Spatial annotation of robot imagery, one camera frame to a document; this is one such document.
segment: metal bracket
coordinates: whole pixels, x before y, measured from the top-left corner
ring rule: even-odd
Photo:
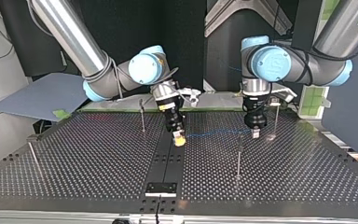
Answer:
[[[218,0],[205,18],[205,37],[208,37],[228,17],[242,9],[257,12],[270,26],[274,26],[277,7],[276,0]],[[291,27],[292,23],[280,9],[275,30],[278,34],[284,35]]]
[[[327,100],[327,98],[322,97],[322,106],[324,106],[326,108],[330,108],[331,102],[329,100]]]
[[[292,90],[290,90],[290,88],[285,87],[276,82],[272,83],[271,95],[283,99],[287,103],[290,103],[294,98],[297,97],[297,94]],[[244,96],[246,96],[246,94],[243,91],[234,94],[234,97],[244,97]]]
[[[280,99],[283,99],[287,103],[290,103],[295,97],[297,97],[297,94],[292,90],[290,90],[290,88],[285,87],[278,83],[272,84],[271,94]]]
[[[199,103],[199,96],[201,95],[201,91],[196,89],[190,89],[190,88],[183,88],[178,90],[182,95],[189,95],[190,96],[190,102],[191,107],[196,107]]]

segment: metal rod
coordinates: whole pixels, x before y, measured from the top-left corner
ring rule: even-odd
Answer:
[[[347,57],[357,49],[358,0],[339,1],[314,47],[333,57]]]
[[[106,56],[67,0],[32,0],[34,9],[86,77],[103,70]]]
[[[278,117],[279,117],[279,106],[277,106],[277,114],[275,116],[275,125],[274,125],[274,135],[275,136],[277,133]]]
[[[238,151],[238,162],[237,162],[237,180],[241,179],[241,152]]]

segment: black curtain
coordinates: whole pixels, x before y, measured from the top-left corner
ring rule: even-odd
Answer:
[[[182,87],[202,90],[206,0],[78,0],[97,43],[118,63],[161,45]],[[136,92],[145,92],[143,87]]]

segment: vertical pin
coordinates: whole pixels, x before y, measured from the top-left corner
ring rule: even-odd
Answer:
[[[267,140],[272,141],[277,137],[277,126],[278,126],[278,117],[279,117],[279,105],[277,105],[277,113],[275,115],[275,122],[274,122],[274,131],[273,133],[267,136]]]
[[[140,111],[141,111],[141,119],[142,119],[142,132],[146,132],[146,128],[145,128],[145,118],[144,118],[144,112],[145,112],[145,108],[142,104],[144,100],[140,99],[139,100],[139,106],[141,107]]]

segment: cylindrical object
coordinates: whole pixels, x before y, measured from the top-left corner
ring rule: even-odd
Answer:
[[[305,59],[306,56],[303,51],[296,50],[297,54],[294,54],[292,51],[289,51],[289,54],[292,59],[292,67],[289,74],[283,79],[284,81],[303,83],[303,84],[313,84],[316,86],[329,85],[334,80],[340,77],[346,78],[341,80],[341,84],[345,82],[351,71],[351,63],[335,62],[329,61],[321,58],[313,57],[309,55],[308,65],[310,67],[310,72],[306,69],[306,66],[298,56]]]
[[[165,100],[179,95],[175,87],[175,82],[172,80],[164,81],[153,86],[152,93],[156,101]]]
[[[120,80],[122,90],[124,91],[131,91],[135,88],[140,87],[141,85],[139,83],[134,82],[129,74],[128,67],[129,67],[130,61],[121,63],[118,66],[118,78]],[[88,94],[88,97],[94,95],[94,93],[97,96],[95,99],[99,100],[93,100],[93,101],[103,101],[108,100],[116,95],[118,95],[118,86],[117,86],[117,79],[115,75],[115,70],[113,68],[110,68],[109,71],[98,81],[86,83],[83,85],[83,88],[87,92],[87,86],[90,86],[92,88],[92,91],[89,91],[90,94]]]
[[[358,47],[358,0],[340,0],[314,47],[333,57],[347,57]]]
[[[243,78],[242,92],[249,96],[258,96],[269,94],[269,82],[260,78]]]
[[[131,78],[142,85],[153,85],[170,73],[166,55],[160,45],[141,50],[129,64]]]
[[[32,0],[32,4],[37,15],[84,76],[92,76],[103,70],[107,58],[77,16],[70,1]]]

